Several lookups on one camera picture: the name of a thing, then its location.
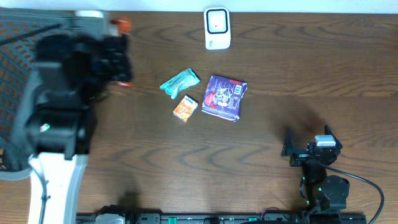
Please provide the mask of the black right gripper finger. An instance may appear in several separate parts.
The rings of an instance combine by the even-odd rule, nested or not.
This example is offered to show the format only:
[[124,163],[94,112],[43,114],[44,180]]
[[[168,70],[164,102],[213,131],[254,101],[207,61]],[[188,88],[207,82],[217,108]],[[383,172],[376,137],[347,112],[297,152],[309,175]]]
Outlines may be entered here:
[[324,135],[334,136],[332,130],[330,129],[329,125],[327,125],[327,124],[324,127]]
[[285,139],[282,147],[281,156],[291,156],[294,153],[292,132],[289,127],[285,129]]

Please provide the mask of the red chocolate bar wrapper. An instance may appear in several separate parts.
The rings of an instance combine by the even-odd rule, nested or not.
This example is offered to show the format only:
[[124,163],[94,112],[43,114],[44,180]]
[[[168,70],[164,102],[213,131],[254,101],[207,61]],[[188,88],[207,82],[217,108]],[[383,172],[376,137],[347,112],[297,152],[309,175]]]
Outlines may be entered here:
[[[127,38],[131,30],[131,21],[127,17],[120,17],[111,21],[113,25],[117,27],[118,34],[121,37]],[[131,81],[114,81],[113,85],[121,88],[132,88]]]

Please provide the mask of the purple snack packet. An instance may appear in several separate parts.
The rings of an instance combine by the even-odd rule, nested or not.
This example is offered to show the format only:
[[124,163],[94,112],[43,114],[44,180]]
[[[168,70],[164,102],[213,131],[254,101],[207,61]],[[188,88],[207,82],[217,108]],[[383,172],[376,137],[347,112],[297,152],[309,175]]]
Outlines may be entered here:
[[203,97],[202,112],[236,122],[240,119],[240,102],[247,88],[246,82],[212,75]]

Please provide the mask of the green wet wipes pack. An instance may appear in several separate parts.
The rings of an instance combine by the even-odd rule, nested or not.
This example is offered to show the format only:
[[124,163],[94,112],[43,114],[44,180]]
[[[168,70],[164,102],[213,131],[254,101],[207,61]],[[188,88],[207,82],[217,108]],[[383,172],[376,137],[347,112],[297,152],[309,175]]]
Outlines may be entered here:
[[199,77],[191,68],[182,70],[178,75],[161,84],[160,89],[170,95],[171,99],[175,99],[178,94],[191,86],[200,82]]

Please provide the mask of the orange tissue pack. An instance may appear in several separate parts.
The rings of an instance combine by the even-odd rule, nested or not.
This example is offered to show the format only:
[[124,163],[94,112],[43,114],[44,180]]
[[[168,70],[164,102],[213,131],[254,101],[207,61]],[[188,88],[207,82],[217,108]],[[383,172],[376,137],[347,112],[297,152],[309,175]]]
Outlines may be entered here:
[[198,108],[198,102],[188,95],[185,95],[177,107],[173,110],[174,116],[186,123],[194,111]]

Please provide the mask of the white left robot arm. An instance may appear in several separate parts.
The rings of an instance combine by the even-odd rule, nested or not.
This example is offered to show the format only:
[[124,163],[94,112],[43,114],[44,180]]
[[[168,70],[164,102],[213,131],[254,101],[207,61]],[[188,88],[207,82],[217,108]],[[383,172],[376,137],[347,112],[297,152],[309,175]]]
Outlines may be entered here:
[[25,123],[31,150],[29,223],[75,223],[81,180],[97,118],[95,105],[112,82],[129,83],[131,21],[78,11],[72,34],[35,45],[41,85]]

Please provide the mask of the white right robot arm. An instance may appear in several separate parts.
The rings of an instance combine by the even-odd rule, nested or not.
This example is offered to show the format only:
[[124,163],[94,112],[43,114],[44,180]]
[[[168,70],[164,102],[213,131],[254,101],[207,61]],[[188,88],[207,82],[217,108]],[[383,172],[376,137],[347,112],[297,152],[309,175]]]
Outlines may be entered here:
[[337,160],[343,145],[328,126],[324,131],[323,135],[315,136],[315,141],[308,143],[306,149],[297,149],[292,132],[287,129],[281,155],[290,158],[291,167],[302,168],[300,192],[310,209],[339,212],[346,208],[349,182],[337,175],[328,175],[326,170]]

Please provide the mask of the white barcode scanner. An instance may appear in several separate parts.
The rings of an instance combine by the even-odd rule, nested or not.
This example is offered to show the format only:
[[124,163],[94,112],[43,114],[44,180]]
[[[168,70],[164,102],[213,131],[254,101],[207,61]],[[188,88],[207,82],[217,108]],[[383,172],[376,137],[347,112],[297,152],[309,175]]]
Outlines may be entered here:
[[206,49],[228,49],[231,45],[231,23],[227,8],[209,7],[204,11],[203,18]]

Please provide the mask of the grey plastic basket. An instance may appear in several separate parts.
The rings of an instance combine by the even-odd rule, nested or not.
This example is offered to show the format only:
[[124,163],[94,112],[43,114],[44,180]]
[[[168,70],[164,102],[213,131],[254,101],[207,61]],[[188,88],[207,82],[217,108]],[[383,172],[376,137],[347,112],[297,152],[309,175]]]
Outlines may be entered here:
[[12,132],[17,130],[18,108],[34,67],[34,45],[52,34],[67,34],[69,18],[62,11],[1,8],[1,41],[31,33],[31,36],[1,44],[1,179],[21,180],[30,171],[21,152],[11,149]]

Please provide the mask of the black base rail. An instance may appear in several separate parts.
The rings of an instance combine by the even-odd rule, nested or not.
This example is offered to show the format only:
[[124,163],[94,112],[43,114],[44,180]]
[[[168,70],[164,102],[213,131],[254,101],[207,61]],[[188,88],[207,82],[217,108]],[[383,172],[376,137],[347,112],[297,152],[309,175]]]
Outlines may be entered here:
[[105,206],[95,213],[79,213],[75,224],[238,224],[238,223],[340,223],[366,224],[364,215],[354,213],[312,214],[288,212],[275,207],[262,213],[163,213],[160,210],[130,211],[117,205]]

